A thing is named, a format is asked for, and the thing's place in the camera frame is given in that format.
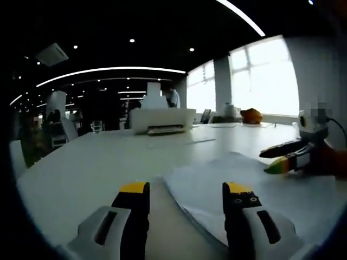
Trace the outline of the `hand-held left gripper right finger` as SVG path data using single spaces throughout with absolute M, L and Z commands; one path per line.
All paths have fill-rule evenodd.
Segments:
M 251 188 L 222 184 L 230 259 L 289 259 L 297 250 L 293 223 L 260 202 Z

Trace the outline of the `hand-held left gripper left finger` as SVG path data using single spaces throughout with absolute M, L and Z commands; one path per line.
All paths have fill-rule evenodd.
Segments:
M 58 251 L 63 259 L 145 259 L 149 213 L 150 184 L 126 184 L 111 206 L 83 220 L 76 237 Z

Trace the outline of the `person's right hand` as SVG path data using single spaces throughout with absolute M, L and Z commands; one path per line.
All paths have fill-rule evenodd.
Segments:
M 346 181 L 346 149 L 335 150 L 327 143 L 314 148 L 310 161 L 304 166 L 303 174 L 307 176 L 334 176 Z

